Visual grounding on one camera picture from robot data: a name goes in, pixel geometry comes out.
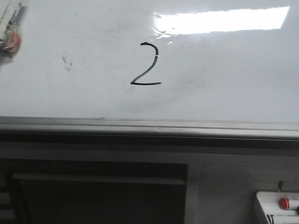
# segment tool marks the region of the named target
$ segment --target handwritten number 2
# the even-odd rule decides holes
[[[149,67],[149,69],[147,69],[144,73],[142,73],[140,76],[138,76],[137,78],[135,78],[131,82],[131,85],[159,85],[161,83],[137,83],[136,82],[138,79],[140,79],[141,77],[145,76],[149,71],[151,71],[155,67],[155,65],[157,63],[157,60],[158,60],[158,57],[159,57],[159,50],[158,50],[158,48],[155,45],[153,45],[151,43],[147,43],[147,42],[144,42],[144,43],[141,44],[141,46],[143,46],[143,45],[151,46],[151,47],[153,47],[156,50],[155,60],[154,60],[153,64]]]

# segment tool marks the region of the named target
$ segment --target black mark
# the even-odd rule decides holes
[[[155,45],[153,45],[151,43],[147,43],[147,42],[144,42],[144,43],[141,44],[141,46],[143,46],[143,45],[151,46],[151,47],[153,47],[156,50],[155,60],[154,60],[154,62],[152,64],[152,66],[150,66],[149,69],[147,69],[144,73],[142,73],[140,76],[138,76],[137,78],[135,78],[131,82],[131,85],[159,85],[161,83],[137,83],[136,82],[138,79],[140,79],[141,77],[145,76],[149,71],[151,71],[153,69],[153,67],[156,65],[158,57],[159,57],[159,50],[158,50],[158,48]]]
[[[282,190],[282,186],[284,185],[283,181],[278,182],[278,186],[277,186],[277,192],[281,192]]]
[[[65,64],[65,67],[64,69],[67,70],[67,71],[70,71],[71,70],[71,67],[73,66],[72,63],[69,63],[68,60],[67,60],[67,56],[65,55],[65,53],[63,53],[64,55],[62,55],[62,60]]]

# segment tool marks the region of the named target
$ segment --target whiteboard marker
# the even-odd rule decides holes
[[[270,224],[299,224],[299,216],[267,215]]]
[[[9,35],[10,35],[10,29],[13,25],[20,8],[22,6],[23,0],[10,0],[9,4],[2,16],[2,19],[0,21],[0,45],[4,44]]]
[[[286,210],[297,210],[299,207],[299,200],[290,200],[288,198],[281,198],[279,206]]]

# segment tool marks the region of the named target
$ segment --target white surface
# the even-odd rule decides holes
[[[1,1],[1,13],[7,3]],[[299,122],[297,0],[23,5],[21,49],[12,60],[0,59],[0,116]],[[285,20],[282,11],[274,17],[251,14],[286,7]],[[237,24],[240,13],[226,13],[225,29],[198,31],[218,27],[221,11],[244,9],[250,11]],[[214,12],[210,19],[200,20],[208,12]],[[178,14],[195,15],[188,24],[180,20],[187,34],[177,23],[173,33],[156,30],[163,16]],[[255,27],[251,17],[263,18],[263,27]],[[160,57],[139,81],[161,85],[130,85],[154,60],[154,49],[142,42],[156,45]]]
[[[281,198],[299,199],[299,193],[289,192],[266,192],[259,191],[256,194],[258,208],[262,211],[257,211],[257,215],[264,215],[264,219],[259,217],[260,220],[267,220],[267,215],[282,215],[282,216],[297,216],[296,210],[283,210],[280,208],[278,202]]]

